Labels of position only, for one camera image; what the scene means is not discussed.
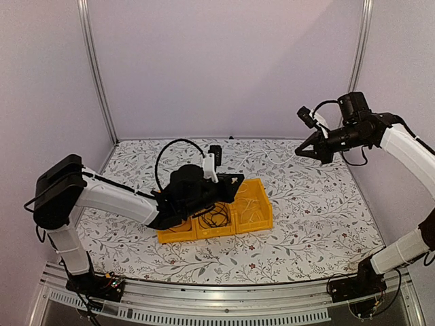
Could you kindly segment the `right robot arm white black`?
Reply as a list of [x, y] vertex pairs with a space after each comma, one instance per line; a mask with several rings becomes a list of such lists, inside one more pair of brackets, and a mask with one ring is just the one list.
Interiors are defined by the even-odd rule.
[[314, 109], [301, 107], [297, 116], [312, 129], [295, 154], [330, 164], [336, 153], [354, 148], [377, 148], [389, 154], [369, 175], [372, 185], [379, 185], [378, 203], [386, 202], [387, 211], [401, 219], [414, 221], [423, 215], [412, 212], [412, 204], [424, 187], [434, 195], [434, 150], [424, 143], [401, 117], [420, 113], [424, 123], [434, 121], [434, 112], [415, 103], [405, 107], [401, 96], [374, 97], [368, 103], [363, 92], [350, 92], [337, 99], [326, 100]]

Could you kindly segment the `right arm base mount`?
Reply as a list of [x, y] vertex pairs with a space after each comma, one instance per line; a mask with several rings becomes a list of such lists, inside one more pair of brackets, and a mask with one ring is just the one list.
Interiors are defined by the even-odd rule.
[[374, 295], [387, 289], [384, 274], [358, 276], [333, 274], [327, 281], [326, 291], [334, 303]]

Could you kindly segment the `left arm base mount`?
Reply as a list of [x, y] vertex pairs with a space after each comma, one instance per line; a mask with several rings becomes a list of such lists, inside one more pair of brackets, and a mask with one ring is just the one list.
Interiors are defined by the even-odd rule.
[[109, 276], [99, 276], [91, 272], [72, 275], [67, 273], [68, 281], [66, 289], [84, 295], [111, 302], [121, 302], [125, 288], [125, 278], [115, 276], [113, 272]]

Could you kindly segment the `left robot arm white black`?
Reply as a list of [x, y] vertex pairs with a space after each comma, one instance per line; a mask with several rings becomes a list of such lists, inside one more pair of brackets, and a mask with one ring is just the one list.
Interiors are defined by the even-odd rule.
[[96, 174], [82, 164], [80, 156], [71, 154], [38, 178], [35, 196], [24, 209], [52, 239], [75, 284], [85, 294], [94, 295], [101, 289], [101, 280], [92, 273], [90, 258], [70, 224], [75, 207], [97, 209], [153, 230], [167, 230], [217, 202], [232, 203], [244, 179], [239, 173], [217, 173], [213, 155], [207, 154], [201, 166], [185, 164], [170, 174], [165, 188], [145, 194]]

